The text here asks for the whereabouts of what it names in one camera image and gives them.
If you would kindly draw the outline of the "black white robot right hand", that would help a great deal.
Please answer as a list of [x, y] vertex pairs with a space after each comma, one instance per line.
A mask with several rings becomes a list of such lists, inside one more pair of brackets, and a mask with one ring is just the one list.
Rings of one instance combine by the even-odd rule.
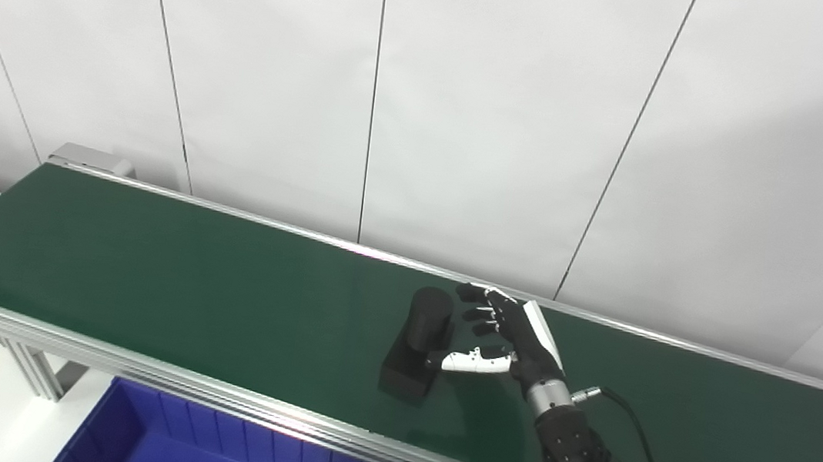
[[497, 333], [504, 346], [477, 346], [456, 351], [432, 351], [424, 361], [428, 370], [454, 373], [508, 373], [520, 385], [524, 399], [543, 410], [574, 403], [566, 383], [560, 351], [542, 309], [534, 299], [519, 301], [501, 288], [461, 283], [457, 295], [473, 308], [463, 315], [474, 323], [477, 336]]

